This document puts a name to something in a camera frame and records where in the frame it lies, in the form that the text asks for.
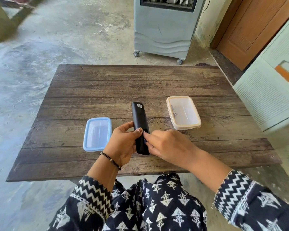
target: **table top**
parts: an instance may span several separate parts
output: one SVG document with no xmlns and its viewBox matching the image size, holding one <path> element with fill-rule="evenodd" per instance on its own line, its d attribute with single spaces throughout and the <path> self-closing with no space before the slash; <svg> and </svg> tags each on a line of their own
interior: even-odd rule
<svg viewBox="0 0 289 231">
<path fill-rule="evenodd" d="M 88 119 L 109 117 L 114 129 L 140 101 L 151 132 L 171 129 L 166 99 L 175 95 L 195 103 L 201 128 L 181 132 L 201 149 L 233 168 L 281 163 L 217 66 L 59 65 L 7 181 L 80 178 L 99 156 L 83 150 Z M 119 175 L 168 172 L 186 171 L 134 153 Z"/>
</svg>

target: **plastic container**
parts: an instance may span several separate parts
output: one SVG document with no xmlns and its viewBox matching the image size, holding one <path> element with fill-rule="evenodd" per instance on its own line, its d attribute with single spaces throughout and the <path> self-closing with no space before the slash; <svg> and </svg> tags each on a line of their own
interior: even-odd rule
<svg viewBox="0 0 289 231">
<path fill-rule="evenodd" d="M 103 151 L 112 133 L 110 118 L 91 118 L 87 121 L 83 149 L 85 151 Z"/>
<path fill-rule="evenodd" d="M 189 130 L 201 127 L 201 119 L 189 96 L 170 96 L 167 107 L 171 123 L 176 130 Z"/>
</svg>

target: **zigzag pattern sleeve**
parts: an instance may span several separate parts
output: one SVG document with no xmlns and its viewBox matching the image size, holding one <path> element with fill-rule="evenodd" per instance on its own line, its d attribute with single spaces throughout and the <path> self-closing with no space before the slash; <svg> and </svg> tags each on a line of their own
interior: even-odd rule
<svg viewBox="0 0 289 231">
<path fill-rule="evenodd" d="M 97 180 L 84 176 L 57 211 L 48 230 L 101 230 L 113 212 L 111 204 L 111 193 Z"/>
<path fill-rule="evenodd" d="M 228 174 L 213 204 L 230 224 L 242 230 L 289 230 L 289 204 L 240 171 Z"/>
</svg>

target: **remote control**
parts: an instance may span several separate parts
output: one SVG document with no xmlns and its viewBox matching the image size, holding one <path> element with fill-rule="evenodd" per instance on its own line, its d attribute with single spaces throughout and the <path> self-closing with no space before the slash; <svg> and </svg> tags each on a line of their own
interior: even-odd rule
<svg viewBox="0 0 289 231">
<path fill-rule="evenodd" d="M 134 130 L 138 129 L 139 127 L 142 128 L 143 131 L 150 134 L 147 116 L 145 114 L 144 105 L 140 102 L 132 102 L 131 103 L 131 111 L 133 113 L 133 121 L 134 121 Z M 149 155 L 149 150 L 146 145 L 146 139 L 144 138 L 143 134 L 136 139 L 136 150 L 139 154 L 142 155 Z"/>
</svg>

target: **black bead bracelet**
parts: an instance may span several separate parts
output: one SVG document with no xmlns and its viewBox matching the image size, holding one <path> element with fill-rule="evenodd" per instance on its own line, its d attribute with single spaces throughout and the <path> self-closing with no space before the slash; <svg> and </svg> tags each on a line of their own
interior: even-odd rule
<svg viewBox="0 0 289 231">
<path fill-rule="evenodd" d="M 105 157 L 107 157 L 108 159 L 110 159 L 110 161 L 111 161 L 119 170 L 121 170 L 121 167 L 120 167 L 116 162 L 114 162 L 113 159 L 111 159 L 110 156 L 108 156 L 108 155 L 105 154 L 104 152 L 101 152 L 100 155 L 104 155 Z"/>
</svg>

